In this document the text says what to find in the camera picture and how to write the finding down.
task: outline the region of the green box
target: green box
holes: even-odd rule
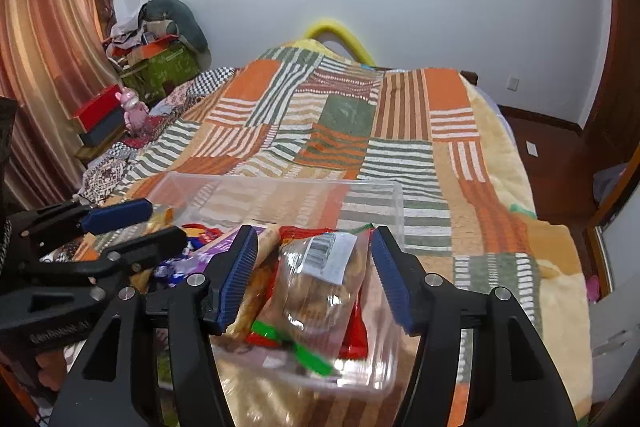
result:
[[[139,64],[131,73],[124,74],[122,82],[135,89],[142,102],[149,104],[167,96],[164,90],[167,83],[177,87],[199,73],[196,57],[190,49],[181,42],[174,42],[165,51]]]

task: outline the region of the wooden baseboard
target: wooden baseboard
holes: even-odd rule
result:
[[[575,122],[562,120],[561,118],[556,118],[554,116],[547,116],[546,114],[540,114],[538,112],[527,111],[525,109],[518,109],[517,107],[509,107],[508,105],[499,105],[498,107],[504,116],[544,123],[553,127],[559,127],[560,129],[575,131],[578,134],[582,133],[582,128]]]

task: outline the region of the striped curtain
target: striped curtain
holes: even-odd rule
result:
[[[0,0],[0,95],[18,101],[7,188],[26,208],[81,185],[68,118],[116,76],[94,0]]]

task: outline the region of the patchwork blanket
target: patchwork blanket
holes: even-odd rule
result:
[[[178,118],[108,203],[144,197],[168,170],[399,182],[405,251],[459,288],[510,288],[577,416],[588,413],[589,321],[574,244],[565,227],[535,219],[513,144],[457,71],[375,71],[306,41],[269,50]],[[380,224],[384,214],[364,195],[342,204],[336,225]],[[369,401],[318,396],[224,362],[220,374],[239,426],[382,427],[392,424],[416,348],[402,340],[393,391]],[[470,357],[463,331],[452,426],[463,421]]]

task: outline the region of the pink object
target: pink object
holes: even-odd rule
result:
[[[124,87],[122,93],[116,93],[116,99],[124,109],[124,123],[129,132],[142,129],[149,115],[146,103],[140,102],[135,89]]]
[[[600,281],[597,275],[592,275],[587,279],[587,300],[596,303],[600,299]]]

